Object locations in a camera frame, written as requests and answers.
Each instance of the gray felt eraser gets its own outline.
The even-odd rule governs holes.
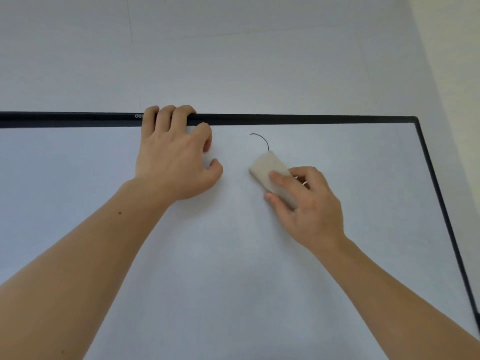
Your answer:
[[[275,193],[292,209],[298,208],[297,202],[284,188],[272,182],[268,176],[272,170],[291,176],[289,169],[280,161],[279,158],[272,151],[268,151],[257,159],[255,164],[249,169],[250,174],[253,175],[257,181],[267,190],[267,192]]]

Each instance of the hand holding eraser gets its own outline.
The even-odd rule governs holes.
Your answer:
[[[278,195],[283,201],[292,209],[295,210],[298,208],[297,202],[288,193],[285,188],[280,187],[278,184],[275,184],[270,180],[268,174],[274,170],[285,176],[291,176],[289,169],[280,161],[280,159],[273,154],[272,151],[268,151],[265,154],[261,155],[255,164],[249,169],[250,174],[253,175],[257,181],[267,190],[267,192],[274,193]]]

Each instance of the person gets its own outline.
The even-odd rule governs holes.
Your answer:
[[[0,359],[82,359],[135,255],[169,206],[213,187],[223,167],[202,155],[206,123],[191,106],[145,110],[132,180],[0,286]],[[327,269],[390,359],[480,359],[480,342],[370,260],[343,230],[340,201],[313,167],[270,173],[295,198],[266,193],[283,227]]]

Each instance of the forearm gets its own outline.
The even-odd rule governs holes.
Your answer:
[[[5,282],[0,287],[0,358],[81,359],[168,204],[129,181]]]
[[[479,359],[480,342],[345,238],[316,254],[389,359]]]

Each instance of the black frame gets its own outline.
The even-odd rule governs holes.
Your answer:
[[[5,128],[64,128],[64,127],[120,127],[141,126],[142,113],[96,113],[96,112],[0,112],[0,129]],[[447,226],[453,251],[465,284],[478,330],[480,313],[470,286],[469,278],[460,255],[459,246],[448,217],[447,207],[435,175],[434,166],[423,137],[420,121],[415,116],[353,116],[353,115],[279,115],[279,114],[193,114],[187,125],[201,122],[210,125],[290,125],[290,124],[375,124],[414,123],[422,146],[423,155],[437,194],[443,219]]]

